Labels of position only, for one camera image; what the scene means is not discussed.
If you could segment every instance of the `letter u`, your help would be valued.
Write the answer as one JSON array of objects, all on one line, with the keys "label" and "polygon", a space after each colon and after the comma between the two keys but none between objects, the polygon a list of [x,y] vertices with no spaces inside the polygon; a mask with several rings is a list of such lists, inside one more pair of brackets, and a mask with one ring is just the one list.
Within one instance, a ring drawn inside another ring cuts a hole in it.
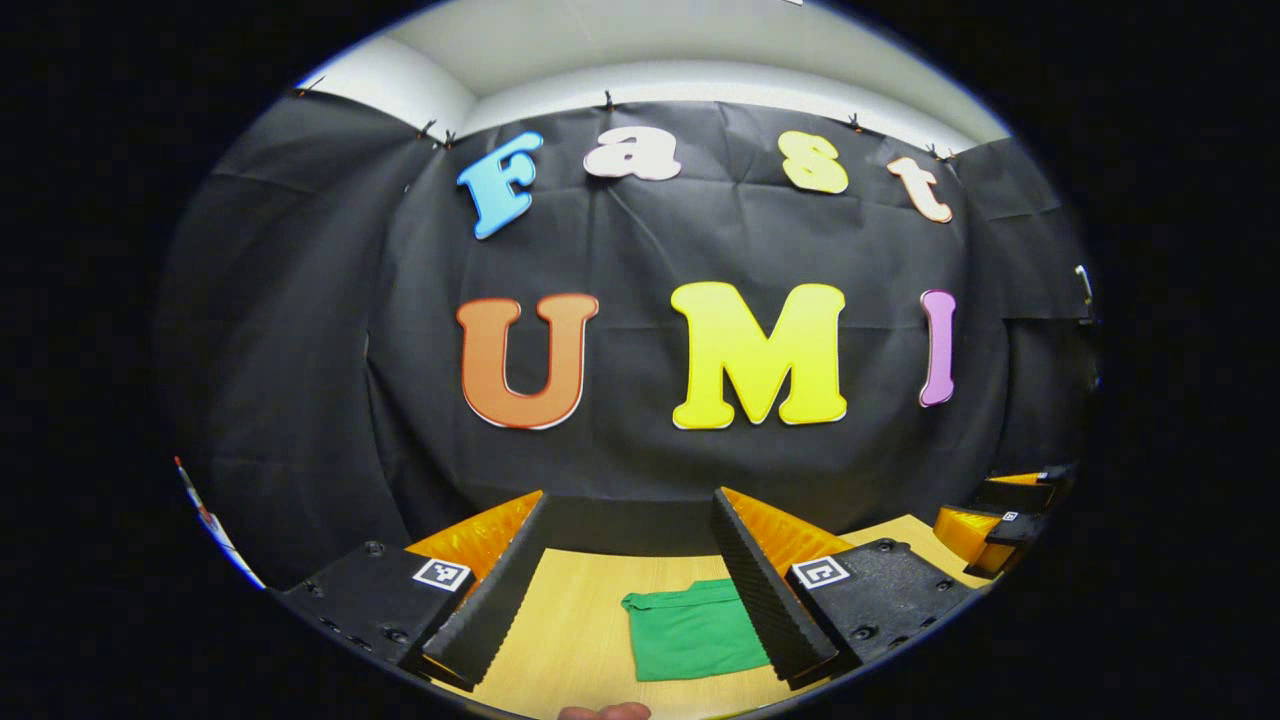
[{"label": "letter u", "polygon": [[538,304],[538,316],[550,324],[547,386],[535,395],[522,395],[507,386],[507,328],[520,318],[520,304],[494,297],[460,307],[467,405],[502,428],[541,430],[563,423],[582,398],[586,322],[599,310],[599,301],[590,295],[552,295]]}]

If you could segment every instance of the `letter m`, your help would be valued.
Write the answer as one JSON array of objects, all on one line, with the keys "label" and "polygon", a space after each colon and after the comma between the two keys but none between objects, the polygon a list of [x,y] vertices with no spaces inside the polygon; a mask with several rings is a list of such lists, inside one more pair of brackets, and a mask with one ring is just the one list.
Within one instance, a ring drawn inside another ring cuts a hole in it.
[{"label": "letter m", "polygon": [[677,428],[718,429],[733,421],[733,406],[724,402],[724,373],[755,424],[768,416],[787,373],[791,395],[778,407],[783,423],[833,423],[845,416],[837,343],[845,295],[838,290],[797,286],[769,337],[728,283],[681,286],[671,293],[671,306],[689,320],[689,395],[672,414]]}]

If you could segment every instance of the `yellow letter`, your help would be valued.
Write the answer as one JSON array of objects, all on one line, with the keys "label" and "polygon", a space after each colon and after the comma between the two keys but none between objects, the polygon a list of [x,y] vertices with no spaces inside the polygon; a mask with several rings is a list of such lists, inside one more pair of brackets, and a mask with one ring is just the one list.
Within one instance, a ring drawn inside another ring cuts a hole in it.
[{"label": "yellow letter", "polygon": [[671,306],[689,320],[689,393],[672,414],[677,428],[718,429],[733,421],[733,406],[724,402],[726,370],[755,424],[769,414],[787,373],[791,396],[778,407],[783,423],[833,423],[845,416],[836,324],[845,293],[826,284],[797,286],[768,338],[728,283],[677,287]]},{"label": "yellow letter", "polygon": [[849,176],[836,161],[840,152],[826,137],[787,131],[778,136],[778,150],[787,156],[782,161],[782,172],[796,187],[831,193],[849,187]]}]

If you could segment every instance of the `letter f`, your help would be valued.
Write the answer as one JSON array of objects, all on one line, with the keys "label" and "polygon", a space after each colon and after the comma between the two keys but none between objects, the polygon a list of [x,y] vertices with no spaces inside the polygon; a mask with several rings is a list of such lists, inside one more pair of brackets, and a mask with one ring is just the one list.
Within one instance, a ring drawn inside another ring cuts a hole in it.
[{"label": "letter f", "polygon": [[[534,182],[536,170],[529,151],[541,146],[543,136],[526,132],[485,155],[458,176],[458,184],[465,184],[471,191],[471,200],[475,201],[476,213],[480,214],[475,227],[476,240],[484,240],[498,232],[534,204],[532,196],[527,192],[518,195],[513,192],[511,183],[517,182],[521,187],[529,187]],[[507,158],[511,158],[511,161],[503,168],[502,161]]]}]

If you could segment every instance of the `purple letter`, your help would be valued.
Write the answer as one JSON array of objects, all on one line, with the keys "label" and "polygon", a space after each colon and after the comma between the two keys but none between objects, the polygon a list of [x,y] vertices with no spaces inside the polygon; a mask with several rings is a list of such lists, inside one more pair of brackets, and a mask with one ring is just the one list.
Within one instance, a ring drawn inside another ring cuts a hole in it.
[{"label": "purple letter", "polygon": [[929,374],[920,388],[920,407],[928,407],[951,400],[956,389],[951,382],[951,315],[956,299],[941,290],[929,290],[920,295],[920,307],[929,319]]}]

